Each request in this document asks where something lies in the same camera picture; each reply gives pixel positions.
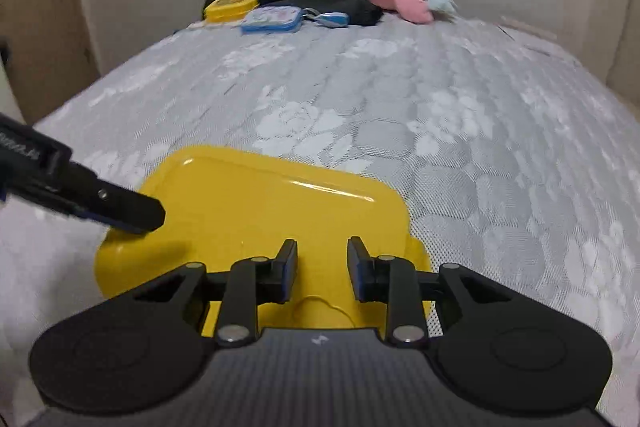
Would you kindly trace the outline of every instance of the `gray floral mattress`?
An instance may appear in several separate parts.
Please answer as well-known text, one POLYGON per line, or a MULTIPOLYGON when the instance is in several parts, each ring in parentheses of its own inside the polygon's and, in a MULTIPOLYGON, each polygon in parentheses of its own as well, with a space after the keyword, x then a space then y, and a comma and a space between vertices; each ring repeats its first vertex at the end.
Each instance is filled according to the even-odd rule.
MULTIPOLYGON (((614 352, 600 410, 638 424, 640 126, 571 56, 474 20, 242 36, 190 28, 37 128, 131 188, 213 144, 393 187, 435 266, 466 264, 596 328, 614 352)), ((100 300, 105 228, 17 200, 0 211, 0 412, 42 409, 27 354, 100 300)), ((431 317, 430 327, 436 332, 431 317)))

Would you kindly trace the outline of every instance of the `yellow plastic box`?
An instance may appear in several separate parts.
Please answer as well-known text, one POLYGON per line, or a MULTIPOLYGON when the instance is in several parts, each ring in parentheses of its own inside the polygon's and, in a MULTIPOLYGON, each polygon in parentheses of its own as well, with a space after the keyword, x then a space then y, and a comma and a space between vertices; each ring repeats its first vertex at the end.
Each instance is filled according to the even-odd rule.
MULTIPOLYGON (((190 261, 226 271, 239 259, 275 257, 291 238, 298 242, 291 301, 261 305, 260 328, 382 329, 385 306, 354 299, 347 240, 359 235, 372 256, 388 253, 430 269, 421 242, 409 235, 402 198, 355 174, 197 146, 164 160, 141 192, 159 198, 166 220, 145 236, 108 234, 95 261, 108 298, 190 261)), ((211 304, 204 335, 212 334, 219 306, 211 304)))
POLYGON ((258 0, 215 0, 204 9, 207 22, 228 22, 242 19, 258 6, 258 0))

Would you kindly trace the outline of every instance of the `blue pouch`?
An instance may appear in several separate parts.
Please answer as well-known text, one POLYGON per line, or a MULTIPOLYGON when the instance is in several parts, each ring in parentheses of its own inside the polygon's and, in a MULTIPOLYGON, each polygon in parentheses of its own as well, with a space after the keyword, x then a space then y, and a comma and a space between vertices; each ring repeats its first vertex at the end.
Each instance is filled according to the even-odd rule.
POLYGON ((302 25, 302 9, 297 6, 261 6, 240 23, 242 33, 297 32, 302 25))

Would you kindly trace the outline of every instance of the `black clamp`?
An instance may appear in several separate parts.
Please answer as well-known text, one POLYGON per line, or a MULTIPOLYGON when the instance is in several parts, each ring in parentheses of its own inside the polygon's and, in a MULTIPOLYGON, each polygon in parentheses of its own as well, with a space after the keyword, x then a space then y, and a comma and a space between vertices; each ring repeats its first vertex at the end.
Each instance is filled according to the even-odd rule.
POLYGON ((0 114, 0 197, 15 194, 47 209, 144 233, 164 223, 155 198, 100 180, 71 161, 71 149, 0 114))
POLYGON ((46 402, 85 414, 123 414, 175 396, 218 349, 258 337, 257 307, 290 298, 298 247, 207 273, 187 263, 45 331, 31 349, 46 402), (222 301, 213 338, 201 336, 211 301, 222 301))
POLYGON ((398 257, 348 243, 354 296, 387 304, 385 341, 424 351, 461 396, 496 412, 551 415, 596 407, 609 380, 609 346, 590 327, 456 263, 416 271, 398 257), (429 338, 422 301, 442 330, 429 338))

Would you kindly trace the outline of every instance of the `white floral pattern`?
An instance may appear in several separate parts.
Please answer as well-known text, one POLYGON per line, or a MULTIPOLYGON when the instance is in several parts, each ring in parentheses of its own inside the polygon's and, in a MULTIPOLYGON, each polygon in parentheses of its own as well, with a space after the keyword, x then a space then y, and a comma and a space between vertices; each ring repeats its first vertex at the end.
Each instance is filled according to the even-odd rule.
POLYGON ((382 39, 360 39, 349 48, 344 55, 349 59, 357 59, 361 55, 371 55, 378 58, 388 58, 401 48, 408 48, 415 45, 415 41, 410 38, 398 41, 385 41, 382 39))
POLYGON ((164 142, 151 144, 146 152, 140 151, 121 158, 117 151, 97 150, 86 157, 82 164, 94 171, 99 178, 123 184, 129 188, 138 188, 147 172, 167 155, 169 146, 164 142))
POLYGON ((271 84, 267 84, 263 87, 258 96, 258 104, 255 106, 255 111, 265 110, 274 103, 282 102, 282 96, 284 94, 284 86, 280 86, 276 90, 271 89, 271 84))
POLYGON ((572 123, 566 104, 557 95, 535 86, 527 88, 521 95, 529 106, 533 115, 541 122, 541 117, 547 117, 556 123, 556 131, 568 138, 573 137, 572 123))
POLYGON ((599 326, 607 341, 615 340, 630 312, 627 306, 632 305, 624 286, 636 269, 622 224, 612 222, 609 233, 601 233, 598 241, 589 239, 582 246, 570 239, 564 269, 575 287, 566 301, 572 315, 591 327, 599 326))
POLYGON ((157 81, 167 68, 175 66, 176 64, 178 64, 178 61, 172 60, 160 65, 143 66, 131 75, 125 77, 124 80, 115 87, 105 88, 99 96, 89 100, 89 107, 92 108, 96 104, 100 104, 103 100, 109 99, 117 94, 140 91, 154 81, 157 81))
POLYGON ((602 95, 589 95, 585 98, 585 100, 591 106, 590 110, 593 110, 596 116, 603 118, 609 122, 612 122, 616 118, 616 109, 613 107, 613 104, 609 99, 607 99, 607 97, 604 97, 602 95))
MULTIPOLYGON (((478 22, 481 26, 485 25, 484 22, 478 22)), ((535 54, 527 49, 525 46, 518 44, 514 40, 508 42, 478 42, 475 39, 468 37, 457 36, 444 36, 444 40, 447 43, 455 46, 460 46, 467 50, 471 55, 489 55, 503 61, 505 58, 514 58, 516 60, 533 59, 535 54)))
POLYGON ((260 42, 229 52, 222 57, 222 66, 226 71, 218 75, 218 80, 232 81, 294 50, 293 46, 282 43, 284 38, 283 35, 268 35, 260 42))
MULTIPOLYGON (((268 106, 273 100, 280 100, 282 93, 276 99, 271 98, 267 102, 270 89, 270 86, 267 86, 262 90, 258 97, 257 110, 268 106)), ((253 146, 268 156, 286 156, 293 153, 320 166, 320 153, 330 148, 328 154, 332 158, 333 167, 359 173, 370 165, 369 161, 351 159, 338 163, 347 155, 353 143, 351 134, 346 134, 339 140, 335 138, 333 130, 339 128, 344 121, 345 118, 335 110, 320 111, 308 102, 287 102, 262 117, 255 127, 260 139, 256 140, 253 146)))
POLYGON ((456 94, 457 97, 445 90, 431 94, 426 104, 428 116, 407 122, 409 130, 417 134, 418 156, 436 155, 441 143, 455 144, 457 136, 493 137, 494 122, 485 114, 476 94, 466 89, 456 89, 456 94))
POLYGON ((636 194, 638 195, 638 197, 640 197, 640 172, 638 172, 635 169, 631 169, 629 170, 628 174, 629 174, 629 180, 633 184, 636 194))

